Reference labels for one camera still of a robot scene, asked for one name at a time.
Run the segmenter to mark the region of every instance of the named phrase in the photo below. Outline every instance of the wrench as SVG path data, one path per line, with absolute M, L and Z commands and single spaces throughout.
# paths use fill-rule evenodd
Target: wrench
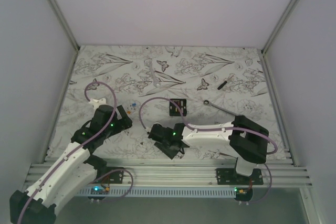
M 234 113 L 234 112 L 231 112 L 230 110 L 226 110 L 226 109 L 223 109 L 222 107 L 219 107 L 219 106 L 217 106 L 217 105 L 214 105 L 213 103 L 209 102 L 208 100 L 204 100 L 203 104 L 204 104 L 205 106 L 211 106 L 211 107 L 213 107 L 213 108 L 216 108 L 216 109 L 218 109 L 218 110 L 221 110 L 221 111 L 223 111 L 223 112 L 225 112 L 225 113 L 228 113 L 228 114 L 230 114 L 230 115 L 233 115 L 233 116 L 237 116 L 237 115 L 238 115 L 238 114 L 236 114 L 236 113 Z
M 153 85 L 154 87 L 158 87 L 161 85 L 161 82 L 158 80 L 158 78 L 155 76 L 155 72 L 154 72 L 154 69 L 153 69 L 153 63 L 152 63 L 152 59 L 147 59 L 144 61 L 144 64 L 146 67 L 149 68 L 150 72 L 151 72 L 151 75 L 153 77 Z

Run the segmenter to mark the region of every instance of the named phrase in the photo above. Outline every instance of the silver wrench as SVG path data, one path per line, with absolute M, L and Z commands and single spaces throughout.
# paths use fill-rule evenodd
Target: silver wrench
M 209 102 L 208 100 L 204 100 L 203 104 L 204 104 L 205 106 L 211 106 L 211 107 L 213 107 L 213 108 L 216 108 L 216 109 L 218 109 L 218 110 L 221 110 L 221 111 L 223 111 L 223 112 L 225 112 L 225 113 L 228 113 L 228 114 L 230 114 L 230 115 L 233 115 L 233 116 L 237 116 L 237 115 L 238 115 L 238 114 L 236 114 L 236 113 L 234 113 L 234 112 L 231 112 L 230 110 L 223 109 L 222 107 L 219 107 L 219 106 L 217 106 L 217 105 L 215 105 L 215 104 Z

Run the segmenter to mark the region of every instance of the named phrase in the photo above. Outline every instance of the table surface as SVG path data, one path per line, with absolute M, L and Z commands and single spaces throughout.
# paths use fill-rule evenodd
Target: table surface
M 161 86 L 154 87 L 149 68 L 152 62 Z M 61 109 L 48 157 L 59 157 L 73 133 L 93 117 L 93 106 L 84 96 L 84 88 L 92 81 L 110 85 L 133 121 L 133 127 L 110 137 L 95 151 L 102 158 L 167 159 L 147 138 L 139 122 L 139 107 L 149 98 L 182 98 L 187 100 L 186 119 L 192 124 L 216 124 L 233 117 L 203 105 L 204 100 L 247 116 L 270 132 L 279 150 L 268 159 L 285 159 L 274 110 L 256 49 L 224 47 L 161 46 L 83 46 L 76 61 L 71 82 Z M 220 90 L 218 86 L 227 81 Z M 90 98 L 106 98 L 113 104 L 110 91 L 95 84 L 89 88 Z M 169 103 L 154 100 L 143 108 L 147 126 L 159 122 L 173 127 L 180 117 L 169 116 Z M 196 146 L 175 158 L 225 158 L 224 146 Z

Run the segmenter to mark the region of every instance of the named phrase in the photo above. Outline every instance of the black object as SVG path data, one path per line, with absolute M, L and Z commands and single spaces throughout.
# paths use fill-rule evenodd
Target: black object
M 90 155 L 89 158 L 84 161 L 84 164 L 92 165 L 94 169 L 97 170 L 96 178 L 99 178 L 106 173 L 107 162 L 100 157 Z
M 183 148 L 189 146 L 182 142 L 183 123 L 176 123 L 174 129 L 154 124 L 148 138 L 156 141 L 154 144 L 159 150 L 173 159 L 177 153 L 184 153 Z
M 236 116 L 232 124 L 234 127 L 253 130 L 265 136 L 269 134 L 267 129 L 243 115 Z M 242 133 L 243 131 L 233 130 L 232 135 L 229 136 L 230 146 L 246 161 L 254 164 L 264 164 L 266 162 L 268 141 L 251 133 L 241 136 Z
M 227 84 L 227 81 L 224 81 L 217 89 L 220 90 L 222 87 L 224 87 L 225 84 Z
M 236 173 L 234 168 L 216 169 L 216 178 L 219 185 L 246 185 L 250 184 L 252 179 L 253 185 L 263 185 L 262 173 L 260 169 L 253 169 L 251 176 L 246 177 Z
M 11 209 L 11 223 L 17 223 L 20 213 L 29 199 L 27 193 L 19 190 L 15 191 L 9 199 L 9 207 Z M 55 204 L 49 208 L 42 205 L 42 200 L 32 200 L 26 209 L 22 219 L 22 224 L 54 224 L 56 220 Z
M 117 109 L 121 115 L 121 119 L 118 119 L 118 115 L 115 113 L 112 121 L 110 122 L 110 125 L 108 125 L 107 128 L 94 140 L 84 146 L 84 149 L 88 149 L 90 154 L 92 154 L 99 146 L 101 146 L 104 143 L 104 140 L 107 138 L 132 127 L 132 120 L 127 116 L 124 108 L 122 106 L 118 106 Z M 96 109 L 92 120 L 86 122 L 79 130 L 74 133 L 73 137 L 71 138 L 71 142 L 82 144 L 87 139 L 95 135 L 108 122 L 112 111 L 113 107 L 109 105 L 100 105 Z
M 124 167 L 106 167 L 104 174 L 106 174 L 106 173 L 108 173 L 108 172 L 110 172 L 112 170 L 116 170 L 116 169 L 124 169 Z M 108 176 L 110 176 L 110 181 L 109 181 L 110 184 L 122 184 L 122 180 L 124 178 L 124 171 L 120 170 L 118 172 L 111 173 Z M 100 184 L 103 179 L 104 178 L 102 178 L 101 180 L 97 181 L 96 183 Z
M 236 198 L 237 201 L 250 201 L 253 197 L 253 189 L 246 190 L 246 188 L 236 188 Z
M 183 116 L 187 115 L 187 100 L 186 99 L 171 99 L 173 102 L 175 102 L 178 107 L 182 110 Z M 170 116 L 180 116 L 180 113 L 176 106 L 169 102 L 169 115 Z
M 106 174 L 106 173 L 110 172 L 111 170 L 116 170 L 116 169 L 124 169 L 124 167 L 105 167 L 103 174 Z M 104 180 L 104 178 L 102 178 L 102 179 L 98 180 L 97 182 L 95 182 L 95 183 L 99 184 L 99 186 L 93 186 L 91 188 L 91 194 L 92 195 L 107 195 L 107 194 L 109 194 L 109 191 L 107 191 L 105 188 L 100 186 L 101 182 L 104 180 L 104 182 L 106 182 L 106 184 L 122 184 L 122 180 L 124 178 L 124 171 L 120 170 L 118 172 L 111 173 L 108 176 L 110 177 L 109 181 Z M 105 197 L 101 197 L 101 196 L 98 196 L 98 197 L 89 196 L 88 198 L 89 199 L 98 199 L 98 200 L 105 199 Z

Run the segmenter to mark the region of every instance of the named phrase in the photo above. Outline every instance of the butterfly print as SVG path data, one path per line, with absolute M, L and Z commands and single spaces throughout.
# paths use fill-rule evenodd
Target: butterfly print
M 202 90 L 202 89 L 208 89 L 209 83 L 207 83 L 203 78 L 202 78 L 202 83 L 201 85 L 197 88 L 197 90 Z
M 100 86 L 99 83 L 94 83 L 94 84 L 90 85 L 90 87 L 88 87 L 88 90 L 96 90 L 98 86 Z
M 167 61 L 157 60 L 157 63 L 161 65 L 162 72 L 165 72 L 166 69 L 169 67 L 169 65 L 167 64 Z

